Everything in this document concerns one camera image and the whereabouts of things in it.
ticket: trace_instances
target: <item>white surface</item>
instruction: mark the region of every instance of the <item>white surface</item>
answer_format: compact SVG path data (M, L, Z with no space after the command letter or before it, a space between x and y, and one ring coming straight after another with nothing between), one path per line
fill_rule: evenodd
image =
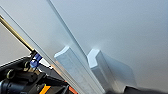
M110 59L130 67L138 87L168 92L167 0L52 2L85 54L92 48L100 49L106 55L109 67L117 66L114 71L118 79L122 76L117 73L128 73L118 62L110 63ZM46 3L40 0L0 1L0 5L54 61L54 54L65 45L72 46L73 42L64 34L65 30Z
M72 76L85 94L105 93L102 87L102 89L99 89L91 84L92 82L89 81L90 78L86 76L87 70L69 47L64 47L62 51L55 54L54 58Z
M2 9L0 13L8 23L52 66L78 93L80 88L69 73L56 64L54 54L61 51L64 46L69 46L82 62L87 70L87 75L92 88L99 88L96 78L89 69L87 58L80 49L76 40L71 35L66 25L62 22L59 14L54 10L51 3L47 1L0 1Z
M96 55L98 54L99 50L91 50L89 54L87 55L88 63L90 68L94 68L98 66L96 61Z
M86 54L100 49L129 66L138 87L168 92L167 0L52 2Z

